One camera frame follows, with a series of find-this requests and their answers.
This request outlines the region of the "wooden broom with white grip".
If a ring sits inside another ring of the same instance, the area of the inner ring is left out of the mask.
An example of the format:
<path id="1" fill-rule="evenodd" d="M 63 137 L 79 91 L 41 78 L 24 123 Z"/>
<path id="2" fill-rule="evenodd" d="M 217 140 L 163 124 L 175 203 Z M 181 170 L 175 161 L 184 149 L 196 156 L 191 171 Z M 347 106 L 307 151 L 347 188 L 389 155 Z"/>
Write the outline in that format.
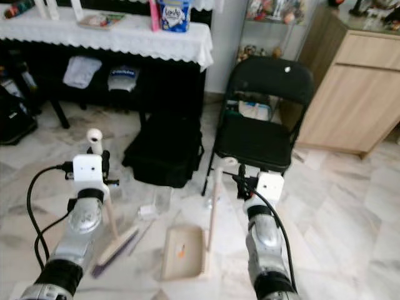
<path id="1" fill-rule="evenodd" d="M 87 132 L 87 140 L 89 142 L 89 149 L 92 154 L 98 154 L 102 156 L 105 151 L 103 146 L 103 133 L 100 129 L 91 128 Z M 92 278 L 99 278 L 101 274 L 118 258 L 125 250 L 131 245 L 132 242 L 137 238 L 139 233 L 138 225 L 132 225 L 127 231 L 119 232 L 117 223 L 114 219 L 114 205 L 111 197 L 105 200 L 103 208 L 106 212 L 106 220 L 111 228 L 112 239 L 109 242 L 105 251 L 96 260 L 94 268 L 92 268 Z"/>

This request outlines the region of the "beige long-handled dustpan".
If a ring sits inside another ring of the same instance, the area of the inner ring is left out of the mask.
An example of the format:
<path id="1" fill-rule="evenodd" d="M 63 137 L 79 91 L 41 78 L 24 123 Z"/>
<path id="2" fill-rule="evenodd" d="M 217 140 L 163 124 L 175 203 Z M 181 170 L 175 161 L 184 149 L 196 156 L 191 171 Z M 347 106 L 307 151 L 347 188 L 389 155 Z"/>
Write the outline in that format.
<path id="1" fill-rule="evenodd" d="M 217 163 L 212 186 L 212 198 L 209 198 L 209 225 L 200 226 L 179 224 L 168 229 L 164 256 L 162 260 L 162 280 L 178 282 L 207 278 L 211 263 L 216 231 L 218 203 L 225 194 L 223 174 L 225 168 L 236 166 L 238 160 L 224 157 Z"/>

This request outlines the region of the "black square fabric case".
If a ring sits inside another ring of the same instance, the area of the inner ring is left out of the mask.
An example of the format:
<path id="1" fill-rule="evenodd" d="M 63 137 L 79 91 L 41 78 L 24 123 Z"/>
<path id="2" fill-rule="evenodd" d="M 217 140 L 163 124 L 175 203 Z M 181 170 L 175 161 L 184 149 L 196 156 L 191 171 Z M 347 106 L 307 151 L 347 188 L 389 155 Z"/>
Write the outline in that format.
<path id="1" fill-rule="evenodd" d="M 202 138 L 199 117 L 152 114 L 126 148 L 122 165 L 138 182 L 181 189 L 199 168 Z"/>

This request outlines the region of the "white blue bag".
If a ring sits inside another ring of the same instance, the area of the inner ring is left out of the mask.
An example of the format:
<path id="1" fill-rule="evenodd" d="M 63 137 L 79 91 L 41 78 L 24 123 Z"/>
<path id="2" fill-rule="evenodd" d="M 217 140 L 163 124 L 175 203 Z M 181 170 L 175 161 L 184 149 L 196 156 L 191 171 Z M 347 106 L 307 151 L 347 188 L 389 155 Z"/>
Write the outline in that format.
<path id="1" fill-rule="evenodd" d="M 269 102 L 238 102 L 237 111 L 246 118 L 254 118 L 256 120 L 271 122 L 273 118 L 273 109 Z"/>

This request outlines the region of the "blue white plastic pack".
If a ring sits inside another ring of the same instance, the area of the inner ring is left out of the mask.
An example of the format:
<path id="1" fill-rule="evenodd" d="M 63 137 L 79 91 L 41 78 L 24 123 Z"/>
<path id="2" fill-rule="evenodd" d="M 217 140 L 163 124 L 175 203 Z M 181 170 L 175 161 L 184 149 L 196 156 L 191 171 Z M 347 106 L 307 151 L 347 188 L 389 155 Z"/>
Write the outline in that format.
<path id="1" fill-rule="evenodd" d="M 137 85 L 140 69 L 130 66 L 118 66 L 109 70 L 107 86 L 109 91 L 132 92 Z"/>

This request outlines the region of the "white plastic bag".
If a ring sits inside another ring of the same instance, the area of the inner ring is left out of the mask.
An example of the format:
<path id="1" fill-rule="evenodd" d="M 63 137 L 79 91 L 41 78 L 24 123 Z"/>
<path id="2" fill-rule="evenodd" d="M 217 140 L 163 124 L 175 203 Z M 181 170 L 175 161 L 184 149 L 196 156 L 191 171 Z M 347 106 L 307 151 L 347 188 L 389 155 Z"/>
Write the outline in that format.
<path id="1" fill-rule="evenodd" d="M 73 56 L 69 58 L 62 82 L 70 88 L 86 89 L 102 65 L 102 61 L 94 57 Z"/>

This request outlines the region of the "black folding chair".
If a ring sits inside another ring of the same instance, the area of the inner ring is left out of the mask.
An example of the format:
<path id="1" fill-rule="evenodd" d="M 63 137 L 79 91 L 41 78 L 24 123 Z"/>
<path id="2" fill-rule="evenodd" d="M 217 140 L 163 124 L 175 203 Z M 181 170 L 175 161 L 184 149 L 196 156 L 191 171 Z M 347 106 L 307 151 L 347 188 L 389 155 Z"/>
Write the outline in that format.
<path id="1" fill-rule="evenodd" d="M 216 158 L 225 157 L 236 158 L 238 163 L 260 171 L 285 174 L 314 92 L 313 74 L 299 62 L 257 56 L 237 63 L 222 95 L 206 174 L 218 170 Z M 291 103 L 289 118 L 276 123 L 235 112 L 231 103 L 242 101 L 244 93 L 275 96 L 283 104 Z"/>

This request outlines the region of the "black backpack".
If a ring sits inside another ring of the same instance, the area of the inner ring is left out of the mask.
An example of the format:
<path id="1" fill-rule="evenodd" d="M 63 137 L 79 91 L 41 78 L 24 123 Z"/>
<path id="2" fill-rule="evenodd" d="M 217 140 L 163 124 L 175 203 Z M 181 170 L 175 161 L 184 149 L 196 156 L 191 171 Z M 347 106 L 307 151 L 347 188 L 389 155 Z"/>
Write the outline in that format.
<path id="1" fill-rule="evenodd" d="M 37 128 L 38 122 L 23 108 L 22 98 L 0 87 L 0 145 L 17 145 Z"/>

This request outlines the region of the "table with white lace cloth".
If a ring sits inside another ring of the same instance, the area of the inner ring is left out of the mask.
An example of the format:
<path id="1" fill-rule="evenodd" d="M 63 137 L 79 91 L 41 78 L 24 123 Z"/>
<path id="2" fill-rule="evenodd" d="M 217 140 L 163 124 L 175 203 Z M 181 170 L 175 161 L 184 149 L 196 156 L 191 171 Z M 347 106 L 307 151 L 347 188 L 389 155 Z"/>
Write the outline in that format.
<path id="1" fill-rule="evenodd" d="M 138 111 L 198 117 L 203 110 L 206 69 L 213 63 L 211 18 L 215 0 L 191 6 L 188 32 L 151 29 L 148 0 L 57 0 L 60 20 L 49 18 L 45 0 L 14 18 L 0 20 L 1 63 L 9 68 L 29 103 L 51 103 L 63 128 L 69 128 L 61 103 L 73 102 Z M 78 26 L 98 13 L 127 14 L 111 29 Z M 63 83 L 69 58 L 102 61 L 86 89 Z M 109 70 L 141 71 L 132 92 L 109 91 Z"/>

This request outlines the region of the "light wooden cabinet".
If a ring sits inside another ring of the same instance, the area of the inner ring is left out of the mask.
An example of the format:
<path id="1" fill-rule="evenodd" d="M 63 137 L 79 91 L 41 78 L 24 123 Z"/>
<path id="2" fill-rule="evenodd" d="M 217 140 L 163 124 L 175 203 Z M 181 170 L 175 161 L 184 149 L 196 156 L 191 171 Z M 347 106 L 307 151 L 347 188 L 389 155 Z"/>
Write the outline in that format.
<path id="1" fill-rule="evenodd" d="M 400 29 L 349 14 L 355 2 L 314 10 L 298 62 L 316 91 L 296 144 L 366 158 L 400 124 Z"/>

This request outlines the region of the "colourful flat book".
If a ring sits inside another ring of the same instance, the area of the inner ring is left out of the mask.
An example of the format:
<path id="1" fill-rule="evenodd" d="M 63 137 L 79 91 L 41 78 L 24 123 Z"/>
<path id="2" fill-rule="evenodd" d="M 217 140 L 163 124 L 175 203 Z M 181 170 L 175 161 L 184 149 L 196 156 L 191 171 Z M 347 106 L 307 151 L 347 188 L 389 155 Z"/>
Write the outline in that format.
<path id="1" fill-rule="evenodd" d="M 87 15 L 78 21 L 81 28 L 97 29 L 98 31 L 109 31 L 111 28 L 126 19 L 127 14 L 119 12 L 99 12 Z"/>

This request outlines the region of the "pink bottle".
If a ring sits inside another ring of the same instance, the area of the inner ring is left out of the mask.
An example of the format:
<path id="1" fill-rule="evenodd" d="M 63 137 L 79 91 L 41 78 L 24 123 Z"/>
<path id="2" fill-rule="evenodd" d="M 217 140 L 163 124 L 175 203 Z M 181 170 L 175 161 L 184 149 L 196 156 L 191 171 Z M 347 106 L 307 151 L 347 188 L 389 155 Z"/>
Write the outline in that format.
<path id="1" fill-rule="evenodd" d="M 160 15 L 158 12 L 157 0 L 148 0 L 149 17 L 151 17 L 151 29 L 154 32 L 160 31 Z"/>

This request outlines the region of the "glass display shelf with figurines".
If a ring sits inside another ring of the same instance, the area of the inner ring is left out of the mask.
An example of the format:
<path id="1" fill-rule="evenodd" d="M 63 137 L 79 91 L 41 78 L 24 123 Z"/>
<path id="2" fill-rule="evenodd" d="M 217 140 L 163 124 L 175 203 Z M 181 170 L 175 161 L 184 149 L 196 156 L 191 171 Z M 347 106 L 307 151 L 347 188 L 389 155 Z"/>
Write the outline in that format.
<path id="1" fill-rule="evenodd" d="M 236 62 L 265 56 L 298 60 L 320 0 L 248 0 Z"/>

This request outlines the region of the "white bottle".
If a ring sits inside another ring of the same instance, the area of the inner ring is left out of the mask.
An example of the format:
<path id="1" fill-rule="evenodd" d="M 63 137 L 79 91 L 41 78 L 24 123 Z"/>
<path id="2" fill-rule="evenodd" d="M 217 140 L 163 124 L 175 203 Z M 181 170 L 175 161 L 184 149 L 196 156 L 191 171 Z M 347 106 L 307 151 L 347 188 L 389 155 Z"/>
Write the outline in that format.
<path id="1" fill-rule="evenodd" d="M 58 14 L 58 2 L 57 0 L 45 0 L 49 18 L 51 20 L 60 20 L 60 15 Z"/>

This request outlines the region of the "dark bottle with red label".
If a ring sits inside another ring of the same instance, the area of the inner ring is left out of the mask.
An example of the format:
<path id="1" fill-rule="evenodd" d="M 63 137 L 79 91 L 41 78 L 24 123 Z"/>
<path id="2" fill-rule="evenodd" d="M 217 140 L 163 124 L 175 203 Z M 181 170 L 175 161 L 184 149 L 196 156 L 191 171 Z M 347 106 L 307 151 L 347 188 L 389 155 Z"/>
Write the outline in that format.
<path id="1" fill-rule="evenodd" d="M 16 18 L 35 6 L 34 0 L 15 0 L 9 4 L 8 8 L 3 12 L 3 15 L 5 18 Z"/>

